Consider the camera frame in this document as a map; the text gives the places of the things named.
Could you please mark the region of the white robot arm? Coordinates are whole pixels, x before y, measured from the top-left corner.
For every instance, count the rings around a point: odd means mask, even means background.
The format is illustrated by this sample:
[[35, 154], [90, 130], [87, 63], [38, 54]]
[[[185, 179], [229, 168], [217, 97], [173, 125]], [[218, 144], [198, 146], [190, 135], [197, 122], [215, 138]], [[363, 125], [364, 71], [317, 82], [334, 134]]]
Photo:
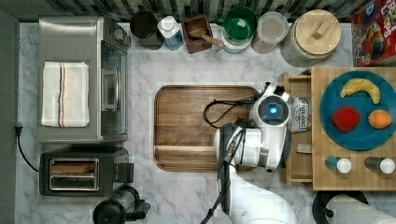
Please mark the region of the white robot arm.
[[286, 159], [290, 95], [267, 84], [262, 93], [242, 101], [248, 120], [227, 123], [214, 137], [219, 197], [214, 203], [233, 224], [298, 224], [290, 204], [279, 195], [248, 183], [238, 165], [274, 171]]

